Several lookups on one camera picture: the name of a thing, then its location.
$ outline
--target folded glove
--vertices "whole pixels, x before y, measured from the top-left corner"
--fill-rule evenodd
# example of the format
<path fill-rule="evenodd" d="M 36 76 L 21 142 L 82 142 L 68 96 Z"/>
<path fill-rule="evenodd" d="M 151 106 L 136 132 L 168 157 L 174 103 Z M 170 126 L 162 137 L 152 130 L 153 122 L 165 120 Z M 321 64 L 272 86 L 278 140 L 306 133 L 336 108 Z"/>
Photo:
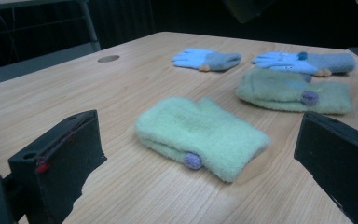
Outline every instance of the folded glove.
<path fill-rule="evenodd" d="M 257 67 L 277 71 L 298 72 L 316 77 L 328 77 L 333 73 L 348 73 L 356 62 L 349 53 L 338 54 L 298 54 L 268 52 L 252 60 Z"/>
<path fill-rule="evenodd" d="M 185 49 L 172 58 L 173 65 L 198 69 L 203 72 L 225 71 L 238 65 L 241 55 L 223 54 L 209 49 Z"/>
<path fill-rule="evenodd" d="M 226 182 L 269 144 L 268 136 L 208 98 L 163 100 L 136 120 L 135 129 L 145 146 L 190 169 L 204 166 Z"/>
<path fill-rule="evenodd" d="M 244 101 L 273 110 L 324 114 L 351 111 L 346 84 L 310 83 L 309 77 L 299 73 L 255 68 L 244 74 L 235 94 Z"/>

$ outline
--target blue glove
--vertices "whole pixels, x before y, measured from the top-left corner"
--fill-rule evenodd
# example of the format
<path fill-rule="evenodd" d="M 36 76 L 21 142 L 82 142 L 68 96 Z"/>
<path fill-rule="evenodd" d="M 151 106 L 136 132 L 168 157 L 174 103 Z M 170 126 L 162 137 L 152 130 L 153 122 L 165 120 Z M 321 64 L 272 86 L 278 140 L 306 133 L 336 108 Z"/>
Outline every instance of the blue glove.
<path fill-rule="evenodd" d="M 354 69 L 355 61 L 348 53 L 298 54 L 268 52 L 252 60 L 257 67 L 282 72 L 298 72 L 316 77 L 329 77 L 334 73 L 347 73 Z"/>
<path fill-rule="evenodd" d="M 172 58 L 173 65 L 198 69 L 203 72 L 225 71 L 238 65 L 241 55 L 223 54 L 209 49 L 185 49 Z"/>

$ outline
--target light green mitten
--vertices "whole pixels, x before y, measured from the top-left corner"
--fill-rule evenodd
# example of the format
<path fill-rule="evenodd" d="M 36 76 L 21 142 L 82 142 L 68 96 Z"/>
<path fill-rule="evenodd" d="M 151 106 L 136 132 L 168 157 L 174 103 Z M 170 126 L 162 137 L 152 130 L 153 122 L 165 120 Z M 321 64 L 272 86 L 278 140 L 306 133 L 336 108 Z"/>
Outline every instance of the light green mitten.
<path fill-rule="evenodd" d="M 233 182 L 270 141 L 208 98 L 165 99 L 145 111 L 135 129 L 145 146 L 190 169 L 204 166 L 226 182 Z"/>
<path fill-rule="evenodd" d="M 255 68 L 244 74 L 235 93 L 244 101 L 273 110 L 323 114 L 351 111 L 348 85 L 310 81 L 310 76 L 299 73 Z"/>

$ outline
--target hole in table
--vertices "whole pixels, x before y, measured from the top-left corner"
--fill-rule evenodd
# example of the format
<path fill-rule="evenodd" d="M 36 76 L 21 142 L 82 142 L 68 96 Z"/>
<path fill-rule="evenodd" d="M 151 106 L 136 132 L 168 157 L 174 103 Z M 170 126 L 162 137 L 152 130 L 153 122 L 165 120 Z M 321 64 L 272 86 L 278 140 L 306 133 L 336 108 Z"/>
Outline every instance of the hole in table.
<path fill-rule="evenodd" d="M 110 63 L 114 60 L 117 60 L 120 56 L 118 55 L 109 55 L 103 58 L 98 59 L 98 63 Z"/>

